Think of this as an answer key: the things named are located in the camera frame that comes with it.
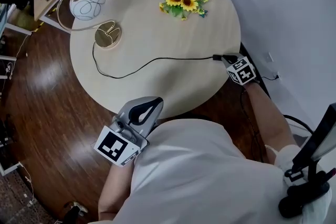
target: dark hardwood floor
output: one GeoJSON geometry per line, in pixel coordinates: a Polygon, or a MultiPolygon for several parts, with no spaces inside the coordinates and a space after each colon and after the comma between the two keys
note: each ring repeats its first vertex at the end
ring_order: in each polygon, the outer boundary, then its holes
{"type": "MultiPolygon", "coordinates": [[[[9,55],[14,56],[24,35],[9,29],[5,35],[9,55]]],[[[6,84],[1,110],[2,115],[12,115],[17,130],[12,153],[32,176],[40,203],[61,218],[63,205],[77,200],[90,211],[87,221],[97,220],[97,202],[110,163],[93,146],[113,113],[89,97],[78,82],[71,65],[69,39],[69,34],[44,24],[26,40],[13,78],[6,84]]],[[[228,80],[192,113],[222,124],[235,145],[252,159],[252,129],[239,104],[240,92],[241,87],[228,80]]],[[[256,126],[248,97],[243,97],[256,126]]],[[[259,158],[255,144],[254,152],[259,158]]],[[[26,175],[22,168],[19,172],[26,175]]]]}

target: person's right arm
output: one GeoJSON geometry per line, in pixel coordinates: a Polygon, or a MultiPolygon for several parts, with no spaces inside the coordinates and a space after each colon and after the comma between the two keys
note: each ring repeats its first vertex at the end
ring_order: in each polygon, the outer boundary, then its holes
{"type": "MultiPolygon", "coordinates": [[[[287,145],[296,145],[285,117],[265,94],[263,89],[257,83],[248,83],[245,89],[250,98],[264,144],[271,146],[277,151],[280,151],[287,145]]],[[[269,149],[266,152],[270,163],[273,164],[275,154],[269,149]]]]}

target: gold lamp base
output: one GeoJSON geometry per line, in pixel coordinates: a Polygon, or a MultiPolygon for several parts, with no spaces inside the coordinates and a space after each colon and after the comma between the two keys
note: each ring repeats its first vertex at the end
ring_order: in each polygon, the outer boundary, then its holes
{"type": "Polygon", "coordinates": [[[121,28],[114,22],[103,23],[97,29],[94,39],[97,45],[104,49],[115,47],[121,38],[121,28]]]}

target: lamp shade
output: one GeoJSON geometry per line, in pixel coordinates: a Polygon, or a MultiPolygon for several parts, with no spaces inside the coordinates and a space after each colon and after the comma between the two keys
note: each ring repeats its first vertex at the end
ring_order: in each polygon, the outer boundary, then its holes
{"type": "Polygon", "coordinates": [[[105,0],[70,0],[70,11],[79,20],[91,20],[99,15],[105,0]]]}

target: sunflower bouquet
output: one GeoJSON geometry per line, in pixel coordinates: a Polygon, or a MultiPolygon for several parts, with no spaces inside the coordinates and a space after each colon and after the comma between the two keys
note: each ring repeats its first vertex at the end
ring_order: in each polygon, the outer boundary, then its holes
{"type": "Polygon", "coordinates": [[[203,4],[209,0],[165,0],[159,3],[162,12],[172,14],[174,17],[180,17],[181,20],[187,20],[190,13],[197,13],[201,17],[207,16],[207,10],[203,9],[203,4]]]}

